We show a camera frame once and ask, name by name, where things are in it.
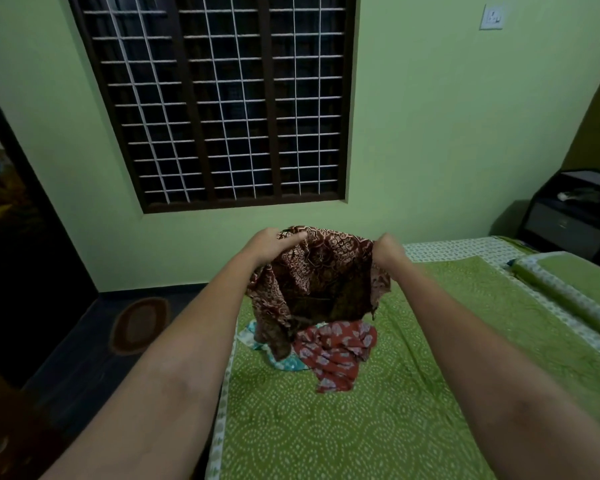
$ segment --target pile of clothes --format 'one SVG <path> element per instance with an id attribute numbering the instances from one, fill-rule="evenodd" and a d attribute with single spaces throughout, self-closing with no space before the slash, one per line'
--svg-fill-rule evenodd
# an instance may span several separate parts
<path id="1" fill-rule="evenodd" d="M 376 311 L 391 281 L 373 263 L 372 241 L 307 226 L 278 238 L 299 232 L 305 241 L 252 275 L 247 295 L 256 320 L 239 338 L 252 348 L 265 344 L 279 369 L 311 369 L 318 392 L 350 390 L 377 341 L 362 318 Z"/>

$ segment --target right arm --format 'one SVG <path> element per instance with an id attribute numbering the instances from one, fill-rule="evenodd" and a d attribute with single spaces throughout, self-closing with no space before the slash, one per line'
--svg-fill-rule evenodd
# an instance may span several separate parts
<path id="1" fill-rule="evenodd" d="M 600 426 L 542 369 L 427 277 L 389 234 L 374 261 L 398 282 L 498 478 L 600 479 Z"/>

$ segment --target window frame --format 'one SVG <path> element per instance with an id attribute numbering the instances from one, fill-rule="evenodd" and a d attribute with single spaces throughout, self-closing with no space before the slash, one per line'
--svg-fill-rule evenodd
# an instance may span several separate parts
<path id="1" fill-rule="evenodd" d="M 204 181 L 207 200 L 191 202 L 148 203 L 140 179 L 134 167 L 134 161 L 128 149 L 128 141 L 123 133 L 123 126 L 118 119 L 116 106 L 109 94 L 109 86 L 105 79 L 99 57 L 87 29 L 85 15 L 78 0 L 68 0 L 73 18 L 77 24 L 80 37 L 87 52 L 100 94 L 109 115 L 111 125 L 116 135 L 129 177 L 136 191 L 136 197 L 145 214 L 160 212 L 177 212 L 182 210 L 225 209 L 232 207 L 250 207 L 259 205 L 276 205 L 285 203 L 300 203 L 312 201 L 344 200 L 347 185 L 347 161 L 349 159 L 349 125 L 351 120 L 352 99 L 352 71 L 354 31 L 356 18 L 356 0 L 345 0 L 345 28 L 344 28 L 344 58 L 342 72 L 342 110 L 340 115 L 340 148 L 338 149 L 338 176 L 337 191 L 323 193 L 283 194 L 281 184 L 281 170 L 278 141 L 278 121 L 276 119 L 276 99 L 274 94 L 271 12 L 269 0 L 257 0 L 258 22 L 262 49 L 262 68 L 264 73 L 265 106 L 267 111 L 267 130 L 269 138 L 269 156 L 271 160 L 273 196 L 259 196 L 257 198 L 238 197 L 235 199 L 219 199 L 216 197 L 212 173 L 208 160 L 205 138 L 198 112 L 198 101 L 193 87 L 192 74 L 189 69 L 189 60 L 185 51 L 185 42 L 180 24 L 180 12 L 176 0 L 159 0 L 164 5 L 166 19 L 176 56 L 178 75 L 182 83 L 184 101 L 187 115 L 191 122 L 194 142 L 200 163 L 200 172 Z"/>

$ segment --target brown doormat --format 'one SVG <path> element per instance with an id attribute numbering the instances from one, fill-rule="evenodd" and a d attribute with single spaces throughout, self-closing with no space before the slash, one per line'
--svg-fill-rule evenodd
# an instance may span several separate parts
<path id="1" fill-rule="evenodd" d="M 139 299 L 116 318 L 109 347 L 117 355 L 142 353 L 170 322 L 171 309 L 166 299 Z"/>

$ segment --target floor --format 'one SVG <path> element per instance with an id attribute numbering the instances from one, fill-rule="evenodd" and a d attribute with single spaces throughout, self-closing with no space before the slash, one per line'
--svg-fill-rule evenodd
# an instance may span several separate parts
<path id="1" fill-rule="evenodd" d="M 159 297 L 168 301 L 173 319 L 201 288 L 202 285 L 186 285 L 101 294 L 28 380 L 24 391 L 47 412 L 56 428 L 74 438 L 141 355 L 116 354 L 110 347 L 112 327 L 120 313 L 139 299 Z"/>

